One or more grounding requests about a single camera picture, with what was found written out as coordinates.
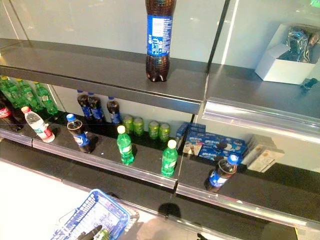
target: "cola bottle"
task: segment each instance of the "cola bottle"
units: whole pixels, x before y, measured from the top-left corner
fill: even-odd
[[[173,15],[177,0],[145,0],[147,12],[146,76],[152,82],[167,80]]]

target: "water bottle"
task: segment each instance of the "water bottle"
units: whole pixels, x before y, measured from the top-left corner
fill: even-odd
[[[146,76],[164,82],[169,72],[173,14],[177,0],[145,0],[147,12]]]
[[[113,96],[109,96],[109,101],[106,104],[108,111],[110,113],[111,122],[115,125],[121,124],[120,116],[120,106],[117,101],[115,101]]]
[[[126,128],[123,125],[117,127],[119,133],[116,143],[118,145],[121,161],[123,164],[128,165],[134,161],[134,155],[132,154],[131,139],[128,134],[126,134]]]
[[[169,140],[168,147],[163,151],[162,154],[161,174],[166,177],[171,177],[175,172],[178,158],[176,146],[177,142],[175,140]]]
[[[76,119],[75,115],[69,113],[66,116],[68,123],[66,127],[68,128],[69,132],[73,135],[75,142],[78,144],[81,152],[83,153],[90,153],[92,151],[92,145],[90,139],[88,138],[87,134],[84,131],[82,121]]]
[[[21,108],[21,111],[24,113],[26,122],[42,139],[42,141],[44,141],[45,143],[50,143],[55,139],[55,135],[48,128],[48,124],[45,123],[38,114],[31,111],[30,107],[24,106],[23,108]]]

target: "green can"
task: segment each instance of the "green can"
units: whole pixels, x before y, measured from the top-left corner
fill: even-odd
[[[133,120],[133,131],[136,136],[142,136],[144,134],[144,120],[141,117],[136,117]]]
[[[159,129],[159,137],[162,142],[166,142],[170,137],[170,125],[167,123],[162,123]]]
[[[125,132],[132,134],[134,132],[134,118],[131,115],[126,115],[123,119],[123,125],[125,126]]]
[[[149,137],[153,140],[159,136],[159,123],[157,121],[151,121],[149,123]]]

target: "blue label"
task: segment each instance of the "blue label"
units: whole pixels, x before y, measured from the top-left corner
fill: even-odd
[[[120,124],[121,123],[121,116],[119,113],[111,113],[110,118],[111,118],[111,122],[113,124]]]
[[[147,16],[147,54],[168,56],[170,52],[172,16]]]
[[[85,133],[81,133],[77,136],[73,136],[75,142],[79,145],[79,147],[83,147],[85,145],[90,144],[90,140]]]
[[[88,106],[82,106],[82,111],[85,117],[91,117],[92,116],[92,112],[90,110],[90,107]]]
[[[95,119],[102,119],[103,117],[104,117],[104,114],[103,114],[103,112],[102,112],[102,109],[101,109],[101,107],[98,107],[98,108],[91,108],[91,110],[92,110],[92,113],[93,113],[93,117],[95,118]]]

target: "clear water bottle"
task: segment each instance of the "clear water bottle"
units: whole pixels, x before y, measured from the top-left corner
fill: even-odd
[[[152,82],[167,80],[173,14],[177,0],[145,0],[147,12],[146,76]]]
[[[42,141],[44,141],[45,143],[50,143],[55,139],[55,135],[48,128],[49,124],[45,123],[38,114],[31,111],[30,107],[24,106],[23,108],[21,108],[21,111],[24,113],[26,122],[42,139]]]

